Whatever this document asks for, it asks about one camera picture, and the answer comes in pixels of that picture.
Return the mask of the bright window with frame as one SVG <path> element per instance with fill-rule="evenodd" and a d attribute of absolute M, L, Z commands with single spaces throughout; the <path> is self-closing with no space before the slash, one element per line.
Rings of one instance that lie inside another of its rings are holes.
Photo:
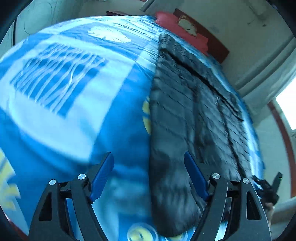
<path fill-rule="evenodd" d="M 295 197 L 295 79 L 267 105 L 280 130 L 290 170 L 291 197 Z"/>

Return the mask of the dark wooden headboard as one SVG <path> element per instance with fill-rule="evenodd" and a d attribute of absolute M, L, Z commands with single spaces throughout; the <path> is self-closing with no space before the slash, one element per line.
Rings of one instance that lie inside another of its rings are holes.
<path fill-rule="evenodd" d="M 227 58 L 229 50 L 210 31 L 208 31 L 203 25 L 198 23 L 191 16 L 187 15 L 177 8 L 175 9 L 173 14 L 179 18 L 181 16 L 185 16 L 196 27 L 197 33 L 203 35 L 208 39 L 207 52 L 211 56 L 213 56 L 220 64 L 222 64 L 223 61 Z"/>

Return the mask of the blue patterned bed sheet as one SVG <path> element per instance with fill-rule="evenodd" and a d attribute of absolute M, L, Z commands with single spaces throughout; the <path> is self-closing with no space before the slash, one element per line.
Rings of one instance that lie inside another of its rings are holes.
<path fill-rule="evenodd" d="M 114 167 L 91 205 L 107 240 L 192 240 L 199 222 L 165 237 L 152 219 L 149 97 L 161 34 L 173 37 L 236 96 L 252 173 L 246 178 L 255 190 L 254 129 L 214 60 L 149 16 L 71 20 L 39 31 L 1 58 L 1 240 L 18 240 L 14 227 L 29 239 L 48 183 L 72 181 L 107 152 Z"/>

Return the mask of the black quilted down jacket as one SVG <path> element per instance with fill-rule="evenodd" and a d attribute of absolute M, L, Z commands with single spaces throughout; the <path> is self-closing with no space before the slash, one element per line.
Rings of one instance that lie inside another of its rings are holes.
<path fill-rule="evenodd" d="M 205 209 L 185 168 L 185 152 L 239 181 L 252 175 L 247 136 L 236 96 L 167 34 L 159 36 L 149 107 L 152 219 L 160 235 L 175 237 L 196 226 Z"/>

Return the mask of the white window curtain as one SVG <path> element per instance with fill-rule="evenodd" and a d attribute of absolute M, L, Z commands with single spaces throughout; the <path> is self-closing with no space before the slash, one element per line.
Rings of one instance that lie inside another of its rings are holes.
<path fill-rule="evenodd" d="M 295 77 L 295 37 L 253 65 L 235 85 L 249 112 L 257 115 Z"/>

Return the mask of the red pillow with print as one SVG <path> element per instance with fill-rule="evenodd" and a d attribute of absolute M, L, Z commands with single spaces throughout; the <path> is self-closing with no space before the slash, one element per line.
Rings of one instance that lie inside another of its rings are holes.
<path fill-rule="evenodd" d="M 179 18 L 175 15 L 165 11 L 158 11 L 155 16 L 158 25 L 181 37 L 203 54 L 208 55 L 208 38 L 197 33 L 194 27 L 192 29 L 193 33 L 191 34 L 178 24 Z"/>

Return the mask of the dark wooden nightstand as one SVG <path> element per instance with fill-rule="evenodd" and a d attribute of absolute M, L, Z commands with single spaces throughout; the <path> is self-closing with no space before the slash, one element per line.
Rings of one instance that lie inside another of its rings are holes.
<path fill-rule="evenodd" d="M 107 16 L 129 16 L 129 14 L 121 11 L 106 11 Z"/>

